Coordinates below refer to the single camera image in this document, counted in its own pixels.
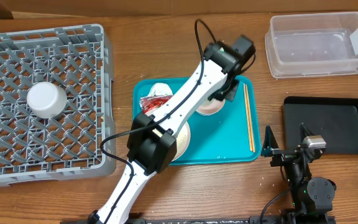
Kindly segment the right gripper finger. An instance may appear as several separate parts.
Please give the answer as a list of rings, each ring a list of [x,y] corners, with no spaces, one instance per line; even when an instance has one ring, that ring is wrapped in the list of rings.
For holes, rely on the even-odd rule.
[[[300,137],[302,145],[310,145],[310,137],[313,136],[313,133],[306,127],[304,123],[300,124]]]
[[[265,127],[265,139],[260,155],[263,157],[272,157],[279,150],[277,141],[273,135],[271,127]]]

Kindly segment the pink bowl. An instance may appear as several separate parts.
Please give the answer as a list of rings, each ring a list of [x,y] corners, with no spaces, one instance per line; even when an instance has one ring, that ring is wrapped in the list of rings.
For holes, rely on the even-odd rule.
[[[196,109],[196,112],[203,116],[209,116],[209,115],[215,114],[223,108],[225,102],[226,102],[226,100],[219,101],[214,98],[212,100],[205,100]]]

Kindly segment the grey bowl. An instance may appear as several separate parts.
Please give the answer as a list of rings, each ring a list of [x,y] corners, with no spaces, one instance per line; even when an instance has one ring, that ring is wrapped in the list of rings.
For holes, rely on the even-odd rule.
[[[27,104],[33,114],[42,119],[60,115],[66,107],[67,99],[63,88],[49,82],[36,83],[27,93]]]

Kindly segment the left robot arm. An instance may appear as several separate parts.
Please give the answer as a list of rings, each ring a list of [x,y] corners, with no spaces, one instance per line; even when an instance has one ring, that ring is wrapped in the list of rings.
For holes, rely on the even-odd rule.
[[[232,101],[236,77],[255,57],[253,41],[240,36],[232,46],[210,43],[201,52],[201,62],[192,76],[151,115],[139,113],[132,122],[125,169],[108,201],[93,211],[90,224],[125,223],[146,183],[162,172],[177,153],[177,136],[189,117],[206,100]]]

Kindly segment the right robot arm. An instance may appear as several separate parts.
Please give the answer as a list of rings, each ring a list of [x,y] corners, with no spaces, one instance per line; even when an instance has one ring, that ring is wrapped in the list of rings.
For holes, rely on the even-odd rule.
[[[259,223],[335,223],[327,215],[333,209],[336,184],[324,177],[313,177],[309,164],[319,159],[326,150],[326,141],[300,124],[301,143],[294,149],[281,150],[270,126],[265,128],[265,139],[260,155],[270,157],[270,165],[279,167],[288,188],[271,199],[261,211]],[[279,216],[266,216],[269,206],[280,197],[290,194],[293,207]]]

